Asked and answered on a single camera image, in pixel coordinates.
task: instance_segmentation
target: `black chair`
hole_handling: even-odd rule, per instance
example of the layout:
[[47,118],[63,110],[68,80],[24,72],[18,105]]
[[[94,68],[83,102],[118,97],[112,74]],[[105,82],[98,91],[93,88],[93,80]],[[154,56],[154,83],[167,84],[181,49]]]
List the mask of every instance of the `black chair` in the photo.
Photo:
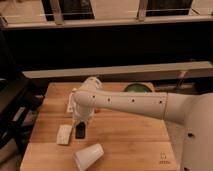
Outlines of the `black chair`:
[[[36,110],[42,103],[30,91],[31,81],[18,70],[0,31],[0,149],[14,139],[18,150],[24,154],[26,139],[23,132],[31,131],[33,125],[23,127],[30,110]],[[14,120],[20,109],[24,109]]]

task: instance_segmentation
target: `white paper cup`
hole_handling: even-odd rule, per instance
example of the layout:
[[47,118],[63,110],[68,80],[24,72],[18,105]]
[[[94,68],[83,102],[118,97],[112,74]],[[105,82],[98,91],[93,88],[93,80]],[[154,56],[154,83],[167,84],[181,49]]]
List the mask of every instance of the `white paper cup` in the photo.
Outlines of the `white paper cup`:
[[75,162],[80,171],[85,171],[104,154],[102,146],[97,143],[74,153]]

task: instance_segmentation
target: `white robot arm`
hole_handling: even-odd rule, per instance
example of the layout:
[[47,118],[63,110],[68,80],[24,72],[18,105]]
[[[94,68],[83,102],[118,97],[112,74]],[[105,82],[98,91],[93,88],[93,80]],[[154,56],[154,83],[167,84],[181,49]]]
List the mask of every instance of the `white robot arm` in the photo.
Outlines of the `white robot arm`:
[[181,171],[213,170],[213,93],[194,96],[110,92],[101,88],[97,78],[89,77],[74,93],[77,121],[87,122],[94,108],[100,107],[184,124]]

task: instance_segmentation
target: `wooden cutting board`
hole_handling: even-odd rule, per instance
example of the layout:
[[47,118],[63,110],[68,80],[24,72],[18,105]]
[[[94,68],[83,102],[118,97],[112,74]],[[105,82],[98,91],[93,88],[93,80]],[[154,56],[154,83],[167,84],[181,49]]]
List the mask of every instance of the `wooden cutting board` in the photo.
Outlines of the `wooden cutting board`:
[[[90,171],[175,171],[177,165],[162,120],[100,109],[86,129],[85,139],[72,132],[68,146],[55,143],[60,124],[72,124],[66,112],[68,96],[79,83],[51,83],[36,120],[21,171],[77,171],[73,154],[100,143],[104,156]],[[104,83],[104,90],[123,91],[129,83]]]

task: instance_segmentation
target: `green bowl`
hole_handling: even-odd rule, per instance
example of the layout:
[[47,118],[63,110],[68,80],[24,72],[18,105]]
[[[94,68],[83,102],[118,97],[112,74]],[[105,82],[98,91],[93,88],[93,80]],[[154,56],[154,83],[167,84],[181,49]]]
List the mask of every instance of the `green bowl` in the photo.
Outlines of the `green bowl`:
[[152,92],[152,90],[144,84],[133,83],[128,85],[124,92]]

